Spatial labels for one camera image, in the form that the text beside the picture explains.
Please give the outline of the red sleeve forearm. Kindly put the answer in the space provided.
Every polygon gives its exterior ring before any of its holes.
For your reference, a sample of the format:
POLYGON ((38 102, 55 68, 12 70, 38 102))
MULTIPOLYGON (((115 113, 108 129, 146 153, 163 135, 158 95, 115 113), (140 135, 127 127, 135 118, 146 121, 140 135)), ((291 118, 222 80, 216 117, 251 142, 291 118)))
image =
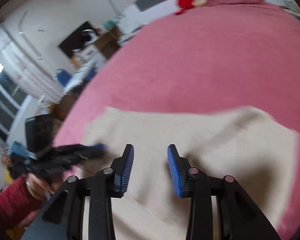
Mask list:
POLYGON ((0 232, 18 225, 42 204, 29 192, 26 177, 19 177, 0 193, 0 232))

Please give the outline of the person left hand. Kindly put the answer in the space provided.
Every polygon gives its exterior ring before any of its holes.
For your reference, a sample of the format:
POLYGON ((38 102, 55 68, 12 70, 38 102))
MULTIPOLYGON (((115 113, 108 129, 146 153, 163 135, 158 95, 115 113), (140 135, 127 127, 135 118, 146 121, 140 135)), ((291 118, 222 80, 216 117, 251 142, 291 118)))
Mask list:
POLYGON ((54 194, 60 188, 62 183, 62 175, 60 175, 56 181, 51 184, 32 173, 28 173, 26 177, 26 187, 29 193, 37 200, 46 200, 46 194, 54 194))

